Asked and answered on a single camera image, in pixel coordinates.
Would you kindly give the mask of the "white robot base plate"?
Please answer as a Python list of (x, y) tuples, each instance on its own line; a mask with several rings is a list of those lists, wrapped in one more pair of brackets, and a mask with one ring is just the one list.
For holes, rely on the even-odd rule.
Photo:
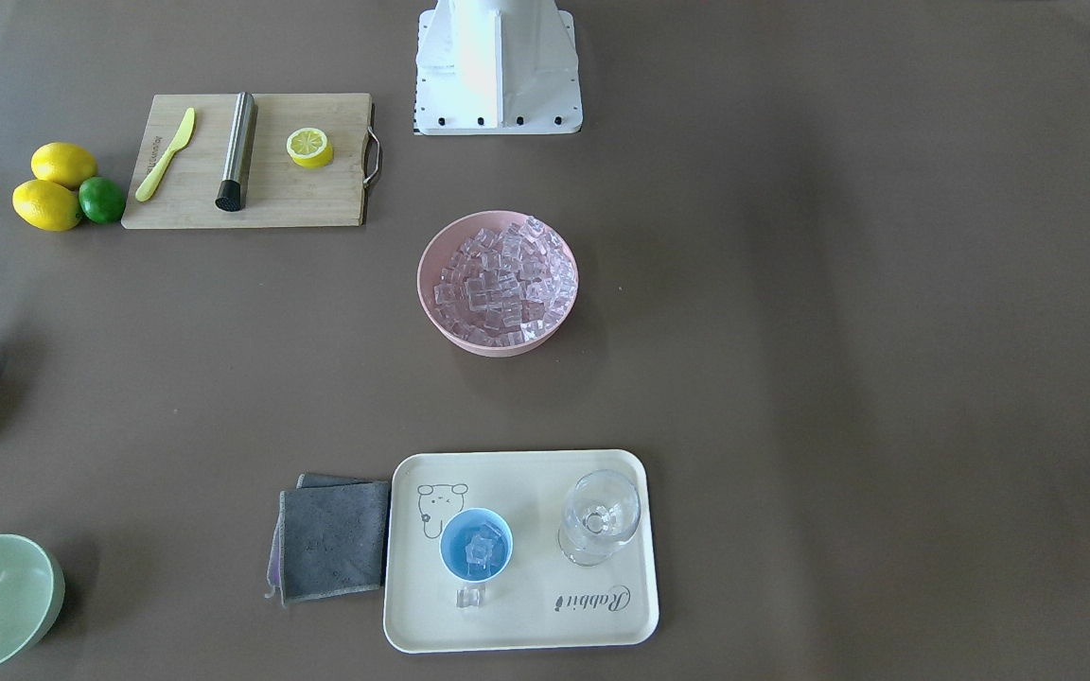
[(583, 129), (574, 19), (554, 1), (438, 1), (416, 39), (415, 134)]

